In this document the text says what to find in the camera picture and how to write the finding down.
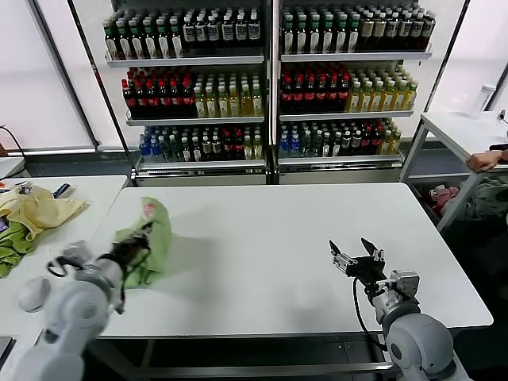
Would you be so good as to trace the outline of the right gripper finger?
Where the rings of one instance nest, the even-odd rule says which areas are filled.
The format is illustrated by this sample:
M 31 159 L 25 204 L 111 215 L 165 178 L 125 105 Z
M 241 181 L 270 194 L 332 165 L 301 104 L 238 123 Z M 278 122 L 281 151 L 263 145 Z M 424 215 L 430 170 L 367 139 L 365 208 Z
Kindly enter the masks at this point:
M 354 264 L 354 259 L 343 253 L 331 240 L 329 240 L 330 253 L 334 265 L 341 271 L 347 271 Z
M 377 248 L 372 242 L 365 238 L 361 238 L 362 245 L 374 261 L 384 261 L 384 250 Z

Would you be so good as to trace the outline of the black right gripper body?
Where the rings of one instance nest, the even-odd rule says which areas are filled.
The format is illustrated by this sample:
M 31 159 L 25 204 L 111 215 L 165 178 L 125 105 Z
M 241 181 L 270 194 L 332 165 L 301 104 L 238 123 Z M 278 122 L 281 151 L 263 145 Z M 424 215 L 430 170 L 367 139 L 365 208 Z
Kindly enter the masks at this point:
M 345 274 L 350 278 L 357 278 L 362 284 L 374 284 L 387 279 L 384 274 L 386 262 L 376 260 L 373 256 L 354 258 L 354 263 L 346 267 Z

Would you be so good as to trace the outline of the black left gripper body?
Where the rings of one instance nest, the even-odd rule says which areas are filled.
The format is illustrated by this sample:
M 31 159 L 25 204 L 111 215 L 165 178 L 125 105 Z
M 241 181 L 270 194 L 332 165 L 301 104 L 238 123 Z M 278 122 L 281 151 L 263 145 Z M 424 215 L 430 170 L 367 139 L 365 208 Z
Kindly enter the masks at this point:
M 140 239 L 124 243 L 114 243 L 110 255 L 117 262 L 123 274 L 128 274 L 142 265 L 150 256 L 151 249 L 149 241 Z

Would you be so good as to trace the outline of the person hand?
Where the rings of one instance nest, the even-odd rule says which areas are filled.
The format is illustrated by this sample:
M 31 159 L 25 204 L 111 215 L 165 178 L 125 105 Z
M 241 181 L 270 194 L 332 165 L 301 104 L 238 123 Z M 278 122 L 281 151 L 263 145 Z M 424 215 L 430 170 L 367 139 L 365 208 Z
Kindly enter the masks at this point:
M 474 172 L 485 172 L 494 168 L 501 159 L 502 151 L 489 151 L 471 155 L 466 164 Z

